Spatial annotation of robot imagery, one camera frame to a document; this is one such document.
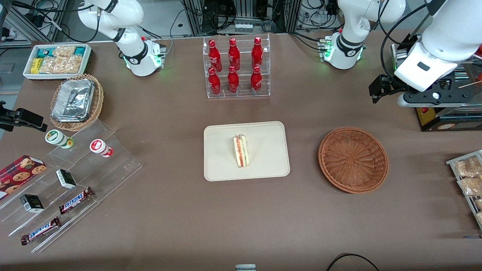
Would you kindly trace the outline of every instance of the table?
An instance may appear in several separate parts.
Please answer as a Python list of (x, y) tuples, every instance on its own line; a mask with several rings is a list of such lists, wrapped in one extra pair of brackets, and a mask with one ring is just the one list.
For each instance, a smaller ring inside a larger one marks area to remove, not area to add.
[[(1, 269), (324, 270), (352, 252), (381, 270), (481, 270), (480, 240), (462, 239), (480, 232), (444, 163), (480, 149), (480, 133), (422, 133), (396, 95), (372, 104), (382, 37), (370, 34), (355, 67), (337, 70), (298, 40), (271, 35), (272, 94), (255, 100), (206, 98), (202, 39), (175, 40), (166, 68), (145, 78), (117, 58), (114, 43), (92, 43), (89, 71), (105, 91), (100, 119), (144, 167), (40, 254), (0, 231)], [(25, 80), (16, 106), (52, 128), (58, 84)], [(285, 125), (290, 174), (206, 181), (204, 128), (264, 121)], [(376, 191), (347, 194), (323, 176), (318, 145), (341, 126), (365, 129), (385, 147), (389, 174)], [(5, 133), (0, 164), (43, 157), (53, 149), (43, 136)]]

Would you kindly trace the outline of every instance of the brown wicker basket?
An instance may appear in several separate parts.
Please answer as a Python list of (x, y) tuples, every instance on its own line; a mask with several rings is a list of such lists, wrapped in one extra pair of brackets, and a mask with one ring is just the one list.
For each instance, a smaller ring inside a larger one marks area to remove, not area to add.
[[(89, 80), (92, 80), (95, 83), (94, 96), (92, 98), (92, 105), (91, 105), (90, 112), (89, 112), (90, 117), (85, 122), (58, 122), (58, 121), (55, 121), (54, 119), (50, 118), (50, 120), (52, 121), (54, 126), (59, 128), (59, 129), (77, 132), (80, 129), (84, 128), (85, 126), (91, 124), (97, 118), (99, 118), (100, 111), (102, 110), (102, 103), (104, 102), (104, 90), (102, 89), (102, 86), (100, 85), (99, 81), (94, 76), (89, 75), (89, 74), (78, 75), (78, 76), (67, 79), (67, 81), (68, 80), (81, 80), (81, 79), (89, 79)], [(54, 94), (54, 98), (52, 99), (52, 102), (50, 103), (50, 110), (54, 109), (55, 101), (57, 100), (57, 95), (59, 93), (60, 86), (62, 86), (62, 84), (59, 85), (59, 87), (57, 88), (57, 91)]]
[(320, 144), (318, 162), (333, 185), (354, 194), (372, 192), (388, 174), (388, 157), (382, 144), (355, 127), (331, 131)]

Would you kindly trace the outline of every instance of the red cookie box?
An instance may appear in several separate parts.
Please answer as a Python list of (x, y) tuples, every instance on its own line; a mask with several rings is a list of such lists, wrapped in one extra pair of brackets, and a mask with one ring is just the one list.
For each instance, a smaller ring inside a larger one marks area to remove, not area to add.
[(0, 170), (0, 200), (46, 169), (42, 160), (23, 155)]

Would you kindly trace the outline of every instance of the clear acrylic shelf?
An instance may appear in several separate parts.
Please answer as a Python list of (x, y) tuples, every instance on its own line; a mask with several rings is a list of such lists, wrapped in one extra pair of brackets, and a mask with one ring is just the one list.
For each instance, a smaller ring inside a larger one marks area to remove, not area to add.
[[(251, 66), (251, 50), (254, 45), (254, 38), (261, 38), (261, 47), (263, 47), (263, 64), (261, 65), (261, 92), (258, 95), (251, 93), (251, 74), (253, 73), (253, 67)], [(229, 91), (228, 85), (228, 67), (229, 67), (229, 39), (225, 37), (218, 37), (215, 39), (216, 47), (221, 54), (221, 64), (223, 70), (217, 75), (221, 81), (221, 95), (214, 96), (209, 87), (208, 81), (208, 69), (211, 66), (209, 62), (209, 46), (208, 41), (213, 39), (212, 37), (203, 39), (202, 56), (204, 59), (204, 76), (206, 78), (206, 93), (208, 98), (236, 98), (236, 97), (258, 97), (269, 96), (271, 94), (271, 63), (270, 63), (270, 40), (269, 35), (240, 35), (236, 36), (236, 44), (240, 50), (241, 55), (241, 68), (237, 72), (240, 78), (239, 92), (233, 94)]]
[[(9, 236), (18, 239), (18, 245), (21, 245), (23, 235), (35, 231), (54, 217), (59, 217), (62, 224), (60, 228), (51, 230), (26, 245), (32, 253), (41, 252), (142, 167), (113, 134), (112, 129), (96, 120), (72, 136), (72, 148), (57, 147), (42, 159), (47, 165), (42, 176), (31, 180), (31, 184), (27, 183), (15, 195), (4, 200), (0, 210), (2, 227)], [(97, 138), (114, 149), (111, 157), (104, 158), (90, 151), (89, 144)], [(77, 183), (75, 188), (69, 190), (60, 185), (55, 174), (60, 168), (71, 172)], [(58, 207), (89, 186), (95, 194), (61, 215)], [(45, 209), (40, 213), (25, 211), (19, 199), (22, 194), (38, 195)]]

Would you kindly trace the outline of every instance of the red bottle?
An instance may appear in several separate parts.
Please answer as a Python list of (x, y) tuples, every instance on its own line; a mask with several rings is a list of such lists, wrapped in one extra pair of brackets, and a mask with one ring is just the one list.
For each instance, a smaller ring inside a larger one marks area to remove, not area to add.
[(209, 67), (209, 86), (211, 88), (211, 92), (213, 92), (214, 96), (221, 95), (221, 81), (219, 80), (218, 75), (216, 74), (216, 70), (213, 67)]
[(261, 66), (261, 64), (263, 63), (263, 48), (261, 48), (260, 37), (254, 38), (254, 47), (253, 47), (253, 50), (251, 51), (251, 58), (252, 58), (251, 65), (253, 66), (253, 68), (255, 66)]
[(236, 73), (236, 68), (233, 65), (229, 66), (228, 82), (229, 82), (229, 91), (231, 91), (231, 93), (233, 94), (238, 93), (239, 86), (240, 86), (240, 78)]
[(240, 57), (240, 50), (236, 45), (236, 39), (231, 38), (229, 39), (229, 64), (233, 65), (236, 70), (240, 70), (241, 68), (241, 57)]
[(216, 42), (214, 40), (209, 40), (208, 44), (209, 62), (211, 62), (211, 66), (214, 67), (217, 72), (221, 72), (223, 70), (223, 65), (221, 64), (221, 54), (216, 48)]
[(251, 75), (251, 93), (258, 95), (261, 93), (261, 74), (259, 73), (259, 66), (253, 68), (253, 74)]

